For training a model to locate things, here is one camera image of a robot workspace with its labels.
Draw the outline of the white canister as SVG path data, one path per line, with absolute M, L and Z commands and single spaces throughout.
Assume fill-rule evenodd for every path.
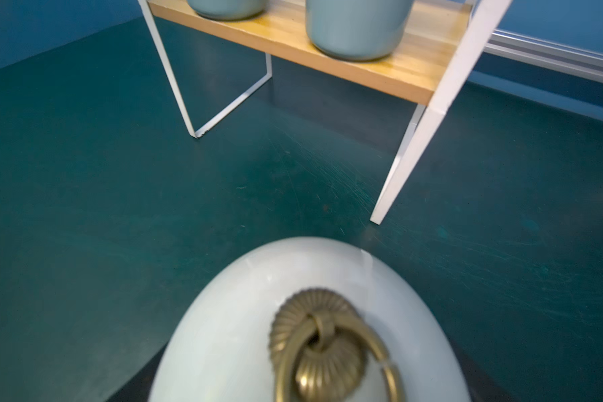
M 467 401 L 417 293 L 367 251 L 323 238 L 241 256 L 169 341 L 153 401 Z

